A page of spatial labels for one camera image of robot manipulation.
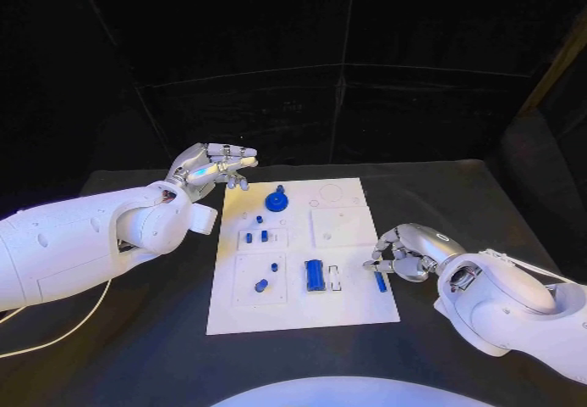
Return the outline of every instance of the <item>white cable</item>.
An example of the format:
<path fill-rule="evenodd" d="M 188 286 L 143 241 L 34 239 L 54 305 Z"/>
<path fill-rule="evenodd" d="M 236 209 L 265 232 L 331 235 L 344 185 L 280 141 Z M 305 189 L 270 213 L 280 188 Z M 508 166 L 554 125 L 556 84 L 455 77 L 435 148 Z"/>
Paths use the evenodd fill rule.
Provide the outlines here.
<path fill-rule="evenodd" d="M 565 282 L 570 282 L 572 284 L 578 284 L 573 280 L 569 280 L 565 276 L 560 276 L 559 274 L 547 271 L 546 269 L 541 269 L 536 265 L 530 265 L 524 261 L 514 259 L 513 257 L 508 256 L 507 253 L 500 253 L 491 248 L 487 249 L 485 251 L 481 252 L 482 254 L 487 254 L 492 257 L 497 257 L 498 259 L 503 259 L 504 261 L 513 262 L 516 265 L 521 265 L 526 269 L 530 269 L 534 273 L 543 274 L 544 276 L 559 278 Z"/>
<path fill-rule="evenodd" d="M 44 343 L 42 345 L 35 346 L 34 348 L 24 349 L 24 350 L 18 350 L 17 352 L 11 352 L 9 354 L 0 354 L 0 359 L 2 359 L 2 358 L 8 358 L 9 356 L 15 356 L 17 354 L 25 354 L 27 352 L 32 352 L 34 350 L 40 350 L 40 349 L 42 349 L 42 348 L 47 348 L 48 346 L 53 346 L 58 341 L 61 341 L 61 339 L 64 339 L 66 337 L 68 337 L 68 336 L 77 331 L 77 329 L 80 328 L 80 326 L 90 320 L 90 317 L 93 316 L 96 310 L 97 310 L 99 307 L 102 306 L 102 300 L 104 299 L 104 297 L 106 297 L 106 295 L 107 295 L 107 291 L 109 291 L 109 287 L 110 287 L 110 282 L 112 282 L 112 280 L 109 280 L 109 282 L 107 282 L 107 286 L 104 287 L 104 293 L 102 294 L 102 297 L 100 297 L 100 299 L 99 299 L 99 302 L 97 302 L 96 305 L 94 305 L 93 310 L 90 311 L 90 313 L 89 313 L 89 315 L 86 316 L 86 318 L 80 321 L 80 323 L 77 324 L 77 326 L 74 326 L 74 329 L 73 329 L 66 335 L 61 335 L 61 337 L 58 337 L 57 339 L 54 339 L 51 342 Z M 11 318 L 11 317 L 17 314 L 17 312 L 21 312 L 21 311 L 22 311 L 22 309 L 19 309 L 18 311 L 15 311 L 15 312 L 9 315 L 9 317 L 5 317 L 5 318 L 6 318 L 6 319 Z"/>
<path fill-rule="evenodd" d="M 8 315 L 2 320 L 0 320 L 0 324 L 11 320 L 28 307 L 21 307 L 11 315 Z"/>

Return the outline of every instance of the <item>table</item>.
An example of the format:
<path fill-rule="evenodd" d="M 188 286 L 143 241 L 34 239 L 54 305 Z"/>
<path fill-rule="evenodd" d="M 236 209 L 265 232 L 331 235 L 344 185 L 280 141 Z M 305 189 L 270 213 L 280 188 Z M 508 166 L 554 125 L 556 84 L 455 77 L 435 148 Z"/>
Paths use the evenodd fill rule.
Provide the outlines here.
<path fill-rule="evenodd" d="M 416 222 L 471 251 L 494 248 L 557 270 L 482 161 L 272 166 L 250 182 L 361 178 L 379 234 Z M 167 170 L 97 171 L 83 194 L 148 185 Z M 223 207 L 218 186 L 203 204 Z M 500 406 L 587 405 L 587 386 L 531 356 L 494 358 L 433 309 L 436 277 L 391 285 L 400 323 L 205 335 L 220 222 L 190 233 L 174 253 L 113 281 L 102 308 L 53 347 L 0 360 L 4 405 L 210 405 L 246 390 L 309 376 L 416 382 Z M 58 337 L 84 318 L 99 286 L 27 309 L 0 326 L 0 352 Z"/>

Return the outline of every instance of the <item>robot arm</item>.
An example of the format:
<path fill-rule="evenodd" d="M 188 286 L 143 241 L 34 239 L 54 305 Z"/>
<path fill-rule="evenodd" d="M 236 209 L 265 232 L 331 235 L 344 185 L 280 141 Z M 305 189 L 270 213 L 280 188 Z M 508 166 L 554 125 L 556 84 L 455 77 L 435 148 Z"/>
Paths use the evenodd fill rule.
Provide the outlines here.
<path fill-rule="evenodd" d="M 210 234 L 217 210 L 195 203 L 237 170 L 252 148 L 197 144 L 165 181 L 19 211 L 0 221 L 0 310 L 74 295 L 172 252 L 188 230 Z"/>
<path fill-rule="evenodd" d="M 396 259 L 380 260 L 391 245 Z M 439 274 L 435 308 L 471 344 L 492 356 L 534 355 L 566 377 L 587 383 L 587 287 L 494 250 L 468 254 L 435 229 L 400 225 L 377 243 L 368 270 L 412 282 Z M 524 270 L 566 283 L 544 286 Z"/>

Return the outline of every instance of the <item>small blue piece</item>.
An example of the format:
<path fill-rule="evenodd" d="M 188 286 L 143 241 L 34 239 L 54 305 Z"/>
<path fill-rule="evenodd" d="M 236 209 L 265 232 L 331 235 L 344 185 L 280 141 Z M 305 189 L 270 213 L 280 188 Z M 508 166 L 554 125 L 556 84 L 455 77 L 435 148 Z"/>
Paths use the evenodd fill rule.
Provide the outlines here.
<path fill-rule="evenodd" d="M 309 291 L 325 291 L 325 275 L 322 273 L 322 261 L 311 260 L 306 262 L 306 271 L 309 274 Z"/>
<path fill-rule="evenodd" d="M 389 287 L 386 286 L 386 280 L 383 279 L 383 273 L 380 271 L 376 272 L 376 280 L 377 284 L 380 285 L 380 291 L 386 293 L 389 291 Z"/>
<path fill-rule="evenodd" d="M 282 212 L 288 208 L 289 200 L 285 186 L 278 186 L 278 190 L 266 197 L 266 208 L 272 212 Z"/>
<path fill-rule="evenodd" d="M 269 283 L 267 280 L 263 279 L 256 285 L 254 285 L 254 291 L 259 293 L 263 293 L 265 289 L 267 288 Z"/>

